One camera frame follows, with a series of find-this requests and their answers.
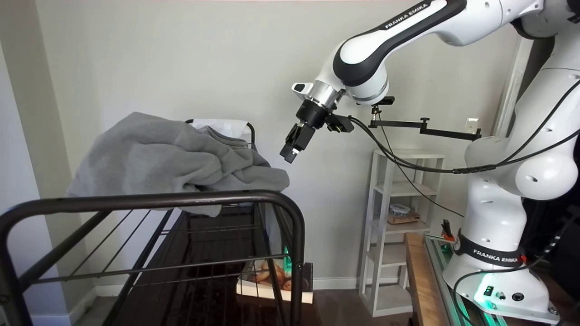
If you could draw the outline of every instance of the wooden board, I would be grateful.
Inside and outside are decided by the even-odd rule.
[[[405,246],[414,322],[425,326],[448,325],[437,280],[423,244],[423,235],[405,233]]]

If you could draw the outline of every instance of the wooden floor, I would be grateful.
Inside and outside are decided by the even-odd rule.
[[[75,326],[99,326],[113,306],[115,297],[98,297]],[[356,289],[316,291],[322,326],[407,326],[411,314],[372,318],[358,298]]]

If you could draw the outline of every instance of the franka emika robot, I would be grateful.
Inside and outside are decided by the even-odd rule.
[[[469,173],[467,212],[459,244],[444,271],[453,288],[462,276],[482,270],[525,266],[518,250],[526,223],[521,199],[549,200],[565,194],[578,170],[572,158],[580,129],[580,1],[579,0],[425,0],[391,20],[340,43],[314,83],[296,83],[303,99],[295,124],[280,153],[292,162],[316,129],[353,129],[347,117],[334,114],[343,95],[372,105],[387,94],[384,65],[395,50],[435,33],[445,43],[465,46],[511,23],[527,38],[555,36],[554,51],[516,104],[509,137],[484,137],[466,152]],[[541,129],[542,122],[548,119]],[[543,150],[562,140],[568,141]],[[520,148],[512,164],[505,161]],[[529,269],[481,273],[459,283],[457,293],[491,314],[555,324],[546,285]]]

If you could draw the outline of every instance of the gray blanket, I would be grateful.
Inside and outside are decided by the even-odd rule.
[[[67,195],[281,191],[288,185],[288,174],[271,168],[242,139],[134,112],[95,140]],[[215,216],[220,207],[183,209]]]

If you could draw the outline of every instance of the book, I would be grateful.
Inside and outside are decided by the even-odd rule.
[[[276,269],[276,282],[282,292],[282,300],[290,301],[292,294],[292,275],[287,277],[284,273],[284,261],[273,259]],[[302,267],[302,302],[313,302],[313,265],[305,263]],[[238,278],[235,292],[239,295],[256,296],[258,298],[274,299],[274,289],[272,288],[272,278],[268,270],[268,262],[265,259],[252,260],[246,263],[242,274]]]

